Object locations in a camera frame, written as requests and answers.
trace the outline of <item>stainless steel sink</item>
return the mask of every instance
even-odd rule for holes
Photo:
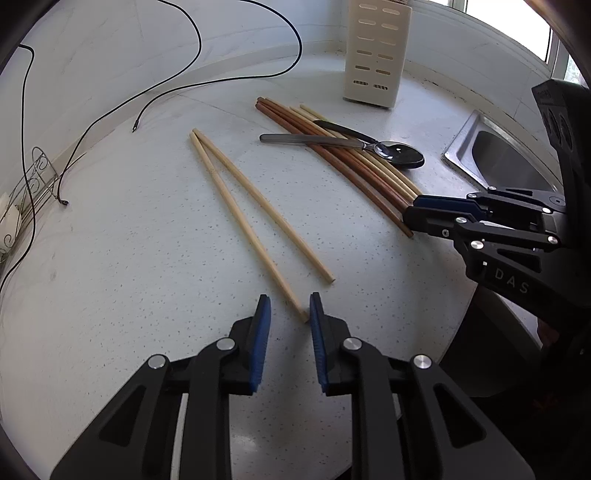
[[[484,188],[560,190],[557,179],[530,150],[478,111],[472,113],[443,158]]]

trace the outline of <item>bamboo chopstick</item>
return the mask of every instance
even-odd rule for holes
[[[314,123],[314,118],[305,110],[302,110],[297,107],[290,107],[290,110],[294,112],[297,116],[299,116],[303,121],[308,124],[313,124],[319,131],[322,132],[323,135],[327,137],[334,137],[334,138],[347,138],[344,135],[341,135],[338,132],[331,132],[328,131],[319,125]],[[368,152],[359,152],[356,150],[350,150],[350,153],[357,158],[361,163],[363,163],[367,168],[372,170],[378,177],[380,177],[383,181],[385,181],[390,187],[394,189],[409,205],[413,204],[414,199],[417,197],[416,194],[409,189],[406,184],[404,184],[401,180],[398,179],[392,172],[390,172],[386,167],[384,167],[380,162],[378,162],[375,158],[373,158]]]
[[[325,122],[330,122],[330,120],[328,120],[325,116],[320,115],[318,112],[315,112],[314,110],[312,110],[312,108],[304,105],[303,103],[300,104],[300,108],[302,110],[305,110],[306,112],[308,112],[310,115],[315,116],[318,120],[324,120]],[[408,188],[411,189],[414,193],[416,193],[417,195],[422,195],[421,190],[406,175],[404,175],[402,172],[400,172],[396,167],[392,166],[386,160],[378,157],[375,154],[371,155],[371,156],[374,157],[376,160],[378,160],[380,163],[382,163],[388,170],[390,170],[404,184],[406,184],[408,186]]]
[[[289,121],[285,120],[279,114],[275,113],[272,109],[267,108],[261,102],[256,103],[256,108],[260,112],[264,113],[267,117],[273,120],[276,124],[286,129],[291,134],[302,134],[305,131],[299,130],[297,127],[292,125]],[[334,154],[329,152],[327,149],[319,145],[310,145],[310,148],[314,150],[318,155],[324,158],[330,165],[336,170],[341,172],[352,184],[354,184],[359,190],[361,190],[365,196],[372,201],[384,214],[390,218],[409,238],[413,236],[411,230],[404,225],[402,220],[396,215],[396,213],[380,198],[378,197],[345,163],[341,162]]]
[[[305,129],[308,134],[322,135],[322,129],[318,125],[313,123],[306,123],[294,112],[281,105],[280,103],[274,102],[267,98],[260,98],[258,102],[263,103],[265,106],[270,107],[272,110],[279,113],[285,119],[288,119],[299,130]],[[371,171],[366,165],[362,164],[357,158],[355,158],[350,151],[339,148],[339,147],[327,147],[328,151],[335,154],[335,156],[346,163],[346,165],[357,173],[361,178],[367,181],[379,194],[387,199],[399,212],[404,212],[408,207],[408,203],[391,188],[386,182],[378,177],[373,171]]]
[[[263,194],[252,184],[250,180],[237,168],[234,163],[218,149],[210,139],[208,139],[203,133],[196,128],[193,128],[193,133],[199,139],[199,141],[205,145],[211,152],[217,157],[217,159],[224,164],[224,166],[234,175],[238,182],[250,193],[259,205],[265,210],[269,216],[281,227],[285,234],[294,242],[302,253],[312,262],[312,264],[322,274],[324,279],[332,283],[335,281],[335,276],[324,266],[320,259],[316,256],[314,251],[308,246],[302,237],[293,229],[293,227],[287,223],[281,214],[275,210],[273,205],[270,204]]]
[[[222,195],[222,198],[226,202],[226,205],[228,206],[234,218],[238,222],[238,225],[250,241],[252,247],[255,249],[261,261],[268,268],[269,272],[271,273],[271,276],[273,277],[279,288],[282,290],[287,300],[289,300],[289,302],[296,309],[300,317],[306,322],[308,320],[308,317],[302,309],[300,302],[297,300],[296,296],[291,290],[291,287],[279,272],[279,269],[275,265],[275,262],[271,259],[271,257],[269,257],[269,254],[265,250],[265,247],[263,246],[259,238],[256,236],[256,233],[254,232],[254,230],[248,223],[248,220],[240,210],[240,207],[236,203],[236,200],[234,200],[234,197],[232,197],[230,190],[228,190],[228,187],[226,187],[226,184],[223,182],[221,176],[217,172],[216,168],[213,166],[211,159],[209,158],[207,152],[205,152],[205,149],[201,145],[201,142],[197,138],[197,135],[191,132],[189,134],[189,137],[191,138],[191,142],[193,142],[193,145],[197,149],[197,152],[199,152],[199,156],[201,156],[203,164],[212,176],[213,182],[216,184],[216,187]]]

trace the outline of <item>black cable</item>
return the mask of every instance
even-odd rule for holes
[[[24,258],[29,253],[31,246],[33,245],[33,240],[35,240],[35,232],[37,230],[37,213],[35,212],[35,203],[33,201],[33,193],[31,192],[31,186],[29,185],[29,179],[27,178],[27,166],[25,165],[25,88],[27,86],[27,78],[29,77],[29,72],[31,71],[31,67],[33,66],[33,60],[35,60],[35,50],[27,45],[20,44],[19,48],[24,48],[31,52],[31,62],[29,63],[29,67],[27,68],[27,72],[25,74],[25,78],[22,81],[22,102],[21,102],[21,160],[22,160],[22,173],[25,179],[25,185],[27,187],[27,193],[29,194],[29,201],[31,202],[31,213],[33,214],[33,232],[31,234],[31,239],[29,240],[29,245],[25,252],[21,255],[21,258],[12,266],[8,273],[4,276],[2,283],[0,283],[0,296],[2,295],[2,289],[6,283],[6,280],[10,276],[12,272],[16,270],[16,268],[21,264]]]
[[[131,101],[135,100],[137,97],[148,93],[150,90],[155,89],[156,87],[159,87],[160,85],[162,85],[163,83],[169,82],[170,80],[178,77],[179,75],[181,75],[182,73],[184,73],[188,68],[190,68],[191,65],[193,65],[193,63],[195,63],[197,61],[197,59],[199,58],[199,56],[201,55],[201,50],[203,49],[203,42],[201,39],[201,32],[199,31],[199,29],[197,28],[197,25],[195,24],[195,22],[193,21],[193,19],[191,18],[191,15],[189,15],[182,7],[176,5],[176,4],[172,4],[170,2],[167,2],[166,0],[156,0],[157,2],[160,2],[161,4],[166,4],[166,5],[170,5],[171,7],[176,8],[177,10],[180,10],[185,17],[187,17],[189,19],[189,21],[191,22],[191,24],[193,25],[193,28],[195,29],[195,32],[197,33],[197,38],[199,39],[199,49],[197,51],[197,55],[195,55],[195,58],[193,60],[191,60],[191,62],[182,70],[180,70],[179,72],[175,73],[174,75],[172,75],[171,77],[168,77],[166,80],[162,80],[162,82],[158,82],[156,85],[152,85],[150,88],[145,89],[143,92],[139,92],[137,95],[134,95],[133,97],[127,99],[126,101],[124,101],[123,103],[119,104],[118,106],[116,106],[115,108],[113,108],[112,110],[108,111],[107,113],[105,113],[103,116],[101,116],[100,118],[98,118],[97,120],[95,120],[94,122],[92,122],[90,124],[90,126],[86,129],[86,131],[82,134],[82,136],[80,137],[80,139],[78,140],[78,143],[76,144],[76,147],[74,148],[74,151],[72,152],[72,154],[70,155],[70,159],[68,160],[68,162],[66,163],[66,167],[64,168],[64,170],[61,172],[60,175],[60,180],[57,183],[57,200],[62,204],[62,205],[68,205],[68,201],[67,200],[63,200],[61,198],[60,192],[61,192],[61,181],[64,178],[64,175],[66,173],[66,171],[68,170],[68,168],[70,167],[70,163],[72,162],[72,159],[74,158],[74,155],[76,155],[76,151],[78,150],[78,147],[80,146],[80,144],[82,143],[82,141],[84,140],[85,136],[88,134],[88,132],[90,131],[90,129],[95,126],[98,122],[100,122],[103,118],[108,117],[110,114],[116,112],[117,110],[119,110],[121,107],[127,105],[128,103],[130,103]]]
[[[285,23],[287,23],[290,26],[290,28],[293,30],[295,36],[297,37],[297,41],[298,41],[298,45],[299,45],[298,56],[295,59],[294,63],[292,63],[290,67],[288,67],[285,70],[282,70],[281,72],[278,72],[278,73],[271,73],[271,74],[268,74],[268,75],[246,75],[246,76],[242,76],[242,77],[229,77],[229,78],[219,79],[219,80],[209,80],[207,82],[192,83],[190,85],[184,85],[182,87],[176,87],[176,88],[170,89],[170,90],[168,90],[166,92],[160,93],[159,95],[157,95],[154,98],[152,98],[148,103],[146,103],[146,105],[144,106],[144,108],[142,108],[142,111],[139,113],[137,119],[135,120],[134,127],[133,127],[133,130],[132,131],[135,132],[138,129],[139,119],[144,114],[144,112],[146,111],[146,109],[150,105],[152,105],[152,103],[154,103],[156,100],[158,100],[160,97],[162,97],[164,95],[167,95],[167,94],[172,93],[172,92],[177,92],[178,90],[184,90],[184,89],[187,89],[187,88],[200,87],[200,86],[203,86],[203,85],[211,85],[212,83],[230,82],[231,80],[269,79],[269,78],[273,78],[273,77],[278,77],[280,75],[283,75],[284,73],[289,72],[293,67],[295,67],[297,65],[297,63],[301,59],[301,55],[302,55],[302,52],[303,52],[303,45],[301,43],[300,34],[297,31],[297,29],[295,28],[295,26],[293,25],[293,23],[291,23],[285,16],[283,16],[282,14],[280,14],[274,8],[271,8],[271,7],[267,6],[267,5],[263,5],[263,4],[259,3],[259,2],[256,2],[255,0],[238,0],[238,1],[239,2],[246,2],[247,4],[258,5],[259,7],[263,7],[264,9],[269,10],[269,12],[273,12],[275,15],[277,15],[278,17],[280,17],[281,19],[283,19],[285,21]]]

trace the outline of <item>metal spoon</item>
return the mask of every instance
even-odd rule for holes
[[[415,148],[398,142],[368,143],[357,138],[333,138],[322,135],[290,135],[290,134],[262,134],[259,139],[263,143],[283,144],[314,144],[330,145],[332,147],[354,148],[370,151],[387,160],[395,167],[418,168],[425,163],[425,158]]]

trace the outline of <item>white speckled countertop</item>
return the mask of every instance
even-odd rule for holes
[[[274,71],[290,60],[245,69]],[[272,301],[261,388],[230,400],[236,478],[329,479],[350,458],[349,399],[317,383],[310,330],[295,316],[230,216],[188,134],[202,130],[315,249],[327,286],[233,178],[218,166],[303,304],[325,311],[383,353],[439,358],[476,284],[452,243],[406,238],[307,148],[262,145],[281,129],[258,96],[304,102],[330,119],[421,150],[411,178],[429,194],[474,191],[440,159],[472,107],[405,74],[393,111],[341,99],[344,59],[306,56],[288,75],[203,87],[157,103],[94,146],[66,176],[70,206],[53,203],[8,284],[0,317],[3,425],[42,479],[152,354],[198,353]]]

